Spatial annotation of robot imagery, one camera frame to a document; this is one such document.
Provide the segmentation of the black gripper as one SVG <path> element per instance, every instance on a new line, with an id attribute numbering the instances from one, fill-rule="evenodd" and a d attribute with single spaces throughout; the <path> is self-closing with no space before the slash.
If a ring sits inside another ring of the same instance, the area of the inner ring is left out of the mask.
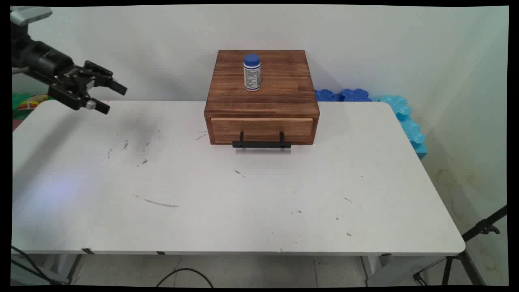
<path id="1" fill-rule="evenodd" d="M 127 88 L 115 80 L 111 70 L 89 60 L 76 64 L 70 56 L 42 41 L 12 39 L 11 59 L 16 68 L 28 68 L 30 77 L 48 85 L 48 96 L 73 110 L 85 108 L 109 113 L 111 107 L 107 103 L 89 95 L 89 79 L 93 80 L 93 87 L 109 88 L 123 96 L 127 92 Z M 80 70 L 89 79 L 80 77 Z"/>

